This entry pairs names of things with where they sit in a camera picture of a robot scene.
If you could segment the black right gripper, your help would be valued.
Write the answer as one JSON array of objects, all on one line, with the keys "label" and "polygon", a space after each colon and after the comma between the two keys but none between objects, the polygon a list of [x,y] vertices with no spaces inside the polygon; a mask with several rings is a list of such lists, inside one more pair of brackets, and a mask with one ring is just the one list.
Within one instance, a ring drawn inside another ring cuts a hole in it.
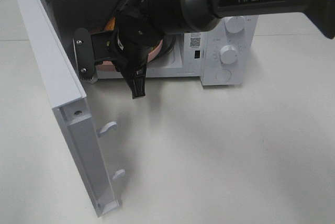
[{"label": "black right gripper", "polygon": [[124,6],[114,28],[94,32],[90,40],[90,74],[96,73],[97,65],[110,61],[125,77],[132,98],[144,97],[148,56],[160,43],[148,9]]}]

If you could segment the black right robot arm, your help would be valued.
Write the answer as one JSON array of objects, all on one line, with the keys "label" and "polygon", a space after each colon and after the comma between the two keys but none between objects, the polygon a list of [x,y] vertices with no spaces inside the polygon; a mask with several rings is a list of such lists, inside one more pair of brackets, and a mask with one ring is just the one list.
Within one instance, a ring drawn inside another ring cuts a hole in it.
[{"label": "black right robot arm", "polygon": [[92,65],[112,62],[133,98],[142,97],[148,55],[165,35],[207,32],[228,16],[294,12],[334,38],[334,0],[127,0],[107,40],[93,50]]}]

